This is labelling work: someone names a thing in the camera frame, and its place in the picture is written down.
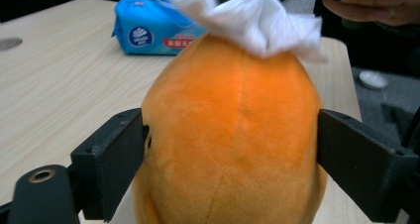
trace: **black holder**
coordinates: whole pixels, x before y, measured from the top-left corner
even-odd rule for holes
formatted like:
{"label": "black holder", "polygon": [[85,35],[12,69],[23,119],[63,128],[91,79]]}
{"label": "black holder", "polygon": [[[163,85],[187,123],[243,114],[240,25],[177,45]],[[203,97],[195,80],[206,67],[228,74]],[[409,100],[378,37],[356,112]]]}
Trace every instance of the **black holder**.
{"label": "black holder", "polygon": [[[69,168],[23,175],[0,224],[110,221],[143,161],[149,127],[141,109],[111,118],[71,153]],[[318,117],[317,162],[373,222],[394,222],[402,209],[420,223],[420,108],[402,146],[356,119],[329,110]]]}

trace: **orange fabric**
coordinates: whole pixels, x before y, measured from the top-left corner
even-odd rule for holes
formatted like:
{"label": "orange fabric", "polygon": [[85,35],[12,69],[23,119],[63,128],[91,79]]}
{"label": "orange fabric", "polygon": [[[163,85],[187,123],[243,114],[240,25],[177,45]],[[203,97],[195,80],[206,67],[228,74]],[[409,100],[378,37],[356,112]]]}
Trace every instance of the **orange fabric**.
{"label": "orange fabric", "polygon": [[289,53],[250,56],[213,36],[188,46],[142,105],[151,147],[133,189],[139,223],[311,223],[318,94]]}

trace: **wooden table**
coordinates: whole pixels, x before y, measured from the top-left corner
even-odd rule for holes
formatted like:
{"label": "wooden table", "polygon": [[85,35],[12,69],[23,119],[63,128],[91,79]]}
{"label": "wooden table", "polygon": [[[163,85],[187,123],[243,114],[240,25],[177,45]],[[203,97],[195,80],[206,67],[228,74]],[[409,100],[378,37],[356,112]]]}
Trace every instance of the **wooden table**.
{"label": "wooden table", "polygon": [[[115,38],[116,2],[74,0],[0,25],[0,204],[24,173],[70,165],[69,154],[113,115],[141,105],[172,56],[126,56]],[[324,108],[361,119],[346,47],[322,40],[325,64],[305,63]],[[131,191],[112,223],[135,223]],[[102,223],[84,221],[83,223]],[[330,178],[315,223],[370,223]]]}

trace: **tissue paper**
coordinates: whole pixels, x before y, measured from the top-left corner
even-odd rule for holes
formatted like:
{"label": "tissue paper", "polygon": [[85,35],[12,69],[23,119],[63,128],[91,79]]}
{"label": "tissue paper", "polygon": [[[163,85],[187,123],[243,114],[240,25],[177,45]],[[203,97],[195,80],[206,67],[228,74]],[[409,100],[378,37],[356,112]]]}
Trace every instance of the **tissue paper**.
{"label": "tissue paper", "polygon": [[294,52],[311,61],[324,61],[318,50],[321,18],[287,12],[279,0],[172,0],[176,7],[248,53],[269,57]]}

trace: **blue tissue package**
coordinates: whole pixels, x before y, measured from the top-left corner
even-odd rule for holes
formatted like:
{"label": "blue tissue package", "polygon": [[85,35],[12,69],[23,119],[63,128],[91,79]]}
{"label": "blue tissue package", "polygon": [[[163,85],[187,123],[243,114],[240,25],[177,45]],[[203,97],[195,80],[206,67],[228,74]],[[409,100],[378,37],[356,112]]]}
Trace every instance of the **blue tissue package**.
{"label": "blue tissue package", "polygon": [[169,0],[120,0],[112,36],[128,55],[177,55],[205,29]]}

